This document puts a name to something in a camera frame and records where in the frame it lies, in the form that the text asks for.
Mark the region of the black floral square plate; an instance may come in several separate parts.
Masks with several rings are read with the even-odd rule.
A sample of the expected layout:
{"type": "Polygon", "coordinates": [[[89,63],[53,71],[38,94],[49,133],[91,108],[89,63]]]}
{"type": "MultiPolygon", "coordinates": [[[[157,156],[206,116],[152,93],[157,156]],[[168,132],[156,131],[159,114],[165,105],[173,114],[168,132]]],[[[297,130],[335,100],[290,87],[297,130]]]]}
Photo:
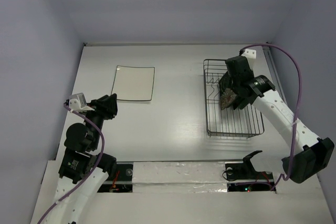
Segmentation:
{"type": "Polygon", "coordinates": [[[219,80],[219,102],[221,110],[232,108],[234,100],[238,97],[231,89],[232,78],[225,73],[219,80]]]}

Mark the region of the white square plate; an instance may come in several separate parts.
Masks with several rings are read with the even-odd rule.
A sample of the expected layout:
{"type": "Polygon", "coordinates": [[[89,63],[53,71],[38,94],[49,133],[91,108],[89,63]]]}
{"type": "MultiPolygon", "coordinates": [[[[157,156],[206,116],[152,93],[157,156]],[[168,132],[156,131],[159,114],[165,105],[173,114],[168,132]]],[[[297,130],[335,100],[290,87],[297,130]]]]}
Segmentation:
{"type": "Polygon", "coordinates": [[[117,66],[111,94],[115,93],[120,101],[151,101],[154,80],[154,67],[117,66]]]}

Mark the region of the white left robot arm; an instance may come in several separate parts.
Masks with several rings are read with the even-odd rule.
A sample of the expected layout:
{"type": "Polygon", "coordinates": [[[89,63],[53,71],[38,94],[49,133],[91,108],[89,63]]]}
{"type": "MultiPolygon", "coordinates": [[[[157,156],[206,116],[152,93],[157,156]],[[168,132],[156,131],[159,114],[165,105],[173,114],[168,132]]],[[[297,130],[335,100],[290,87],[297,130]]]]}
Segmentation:
{"type": "Polygon", "coordinates": [[[117,95],[86,102],[84,94],[78,93],[71,95],[64,107],[83,122],[66,130],[54,207],[45,223],[81,223],[98,189],[115,176],[117,168],[116,158],[103,152],[102,134],[104,121],[117,115],[117,95]]]}

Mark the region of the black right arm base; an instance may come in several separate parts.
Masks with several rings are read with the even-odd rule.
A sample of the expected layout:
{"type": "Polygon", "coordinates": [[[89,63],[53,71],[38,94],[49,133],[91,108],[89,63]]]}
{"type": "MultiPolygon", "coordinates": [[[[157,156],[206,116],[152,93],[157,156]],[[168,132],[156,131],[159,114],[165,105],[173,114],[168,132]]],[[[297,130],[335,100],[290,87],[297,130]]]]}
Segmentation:
{"type": "Polygon", "coordinates": [[[234,182],[237,180],[256,180],[261,172],[257,172],[252,163],[251,159],[261,153],[262,151],[254,151],[246,155],[242,162],[233,163],[229,162],[225,164],[225,170],[222,172],[222,177],[228,182],[234,182]]]}

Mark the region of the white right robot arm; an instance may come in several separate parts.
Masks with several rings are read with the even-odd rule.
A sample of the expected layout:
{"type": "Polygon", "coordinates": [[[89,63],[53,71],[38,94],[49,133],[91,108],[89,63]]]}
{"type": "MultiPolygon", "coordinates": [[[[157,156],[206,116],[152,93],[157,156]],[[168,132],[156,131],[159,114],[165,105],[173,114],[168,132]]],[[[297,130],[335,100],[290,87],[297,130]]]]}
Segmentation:
{"type": "Polygon", "coordinates": [[[335,147],[332,140],[320,138],[296,119],[274,84],[264,75],[254,75],[246,57],[232,57],[225,63],[231,78],[228,88],[237,97],[234,108],[253,105],[291,148],[290,155],[281,160],[285,174],[301,184],[326,168],[335,147]]]}

